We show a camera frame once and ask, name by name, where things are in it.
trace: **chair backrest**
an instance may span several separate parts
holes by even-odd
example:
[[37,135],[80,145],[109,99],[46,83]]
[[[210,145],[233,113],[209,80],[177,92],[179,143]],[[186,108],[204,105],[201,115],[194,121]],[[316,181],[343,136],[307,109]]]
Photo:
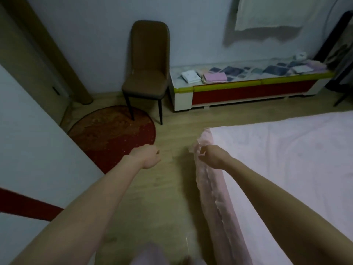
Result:
[[136,21],[131,30],[131,43],[133,70],[158,70],[168,78],[170,36],[165,23]]

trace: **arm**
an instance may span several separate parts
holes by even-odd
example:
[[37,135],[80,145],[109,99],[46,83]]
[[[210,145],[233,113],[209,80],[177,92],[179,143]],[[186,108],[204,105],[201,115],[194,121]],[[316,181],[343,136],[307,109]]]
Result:
[[155,146],[133,149],[69,204],[11,264],[87,264],[135,175],[159,161]]
[[232,176],[294,265],[353,264],[353,243],[308,206],[216,145],[200,153]]

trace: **white towel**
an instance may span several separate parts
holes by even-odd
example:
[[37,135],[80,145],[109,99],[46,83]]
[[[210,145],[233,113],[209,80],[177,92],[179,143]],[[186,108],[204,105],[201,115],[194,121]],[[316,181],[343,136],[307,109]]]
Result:
[[328,0],[240,0],[236,31],[261,27],[302,27]]

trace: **fist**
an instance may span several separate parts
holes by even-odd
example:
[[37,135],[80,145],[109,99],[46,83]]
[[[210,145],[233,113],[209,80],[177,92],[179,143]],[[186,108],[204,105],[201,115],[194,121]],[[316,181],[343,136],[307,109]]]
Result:
[[202,146],[199,159],[214,169],[224,169],[228,160],[232,159],[230,154],[217,145]]
[[135,158],[143,169],[152,168],[161,160],[158,148],[149,144],[133,148],[129,155]]

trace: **bed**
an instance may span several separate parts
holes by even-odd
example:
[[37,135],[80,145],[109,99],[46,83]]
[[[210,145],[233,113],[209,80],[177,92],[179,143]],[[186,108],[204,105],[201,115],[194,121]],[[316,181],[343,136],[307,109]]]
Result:
[[353,240],[353,111],[205,129],[191,150],[218,265],[292,264],[231,176],[198,160],[217,144]]

